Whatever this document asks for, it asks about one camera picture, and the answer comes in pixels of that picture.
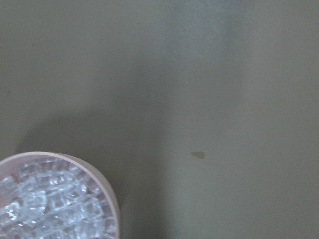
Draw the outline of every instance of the gray table surface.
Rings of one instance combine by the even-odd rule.
[[[0,158],[82,158],[123,239],[319,238],[319,1],[2,0]]]

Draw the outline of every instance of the round container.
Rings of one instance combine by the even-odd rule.
[[[9,158],[6,158],[0,162],[0,181],[9,176],[9,175],[16,175],[17,169],[19,165],[27,163],[33,160],[41,160],[47,159],[48,157],[55,157],[62,160],[66,160],[71,164],[82,169],[86,172],[100,187],[102,192],[104,193],[105,197],[109,202],[109,206],[111,208],[112,214],[115,220],[116,226],[116,236],[115,239],[120,238],[120,215],[119,215],[119,206],[114,194],[114,191],[110,185],[110,183],[106,180],[106,178],[91,164],[83,161],[82,159],[62,154],[62,153],[49,153],[49,152],[27,152],[21,153]],[[0,208],[4,207],[10,202],[6,202],[0,192]]]

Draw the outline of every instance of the brown stain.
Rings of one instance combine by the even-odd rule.
[[[204,152],[191,152],[191,156],[199,159],[204,159],[206,157],[206,154]]]

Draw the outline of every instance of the white bowl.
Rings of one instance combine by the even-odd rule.
[[[66,160],[77,167],[81,168],[85,171],[101,188],[105,197],[109,201],[109,205],[114,216],[115,226],[116,226],[116,236],[115,239],[120,238],[120,214],[119,214],[119,206],[114,194],[114,191],[110,185],[110,183],[106,180],[106,178],[100,173],[95,167],[91,164],[83,161],[82,159],[62,154],[62,153],[49,153],[49,152],[28,152],[28,153],[21,153],[9,158],[4,159],[0,162],[0,181],[9,176],[9,175],[17,175],[17,169],[21,164],[27,163],[33,160],[41,160],[47,159],[49,157],[55,157],[59,159]],[[5,205],[9,204],[0,192],[0,208],[4,207]]]

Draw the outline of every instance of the bowl of ice cubes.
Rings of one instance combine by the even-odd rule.
[[[28,152],[0,162],[0,239],[118,239],[111,185],[89,163]]]

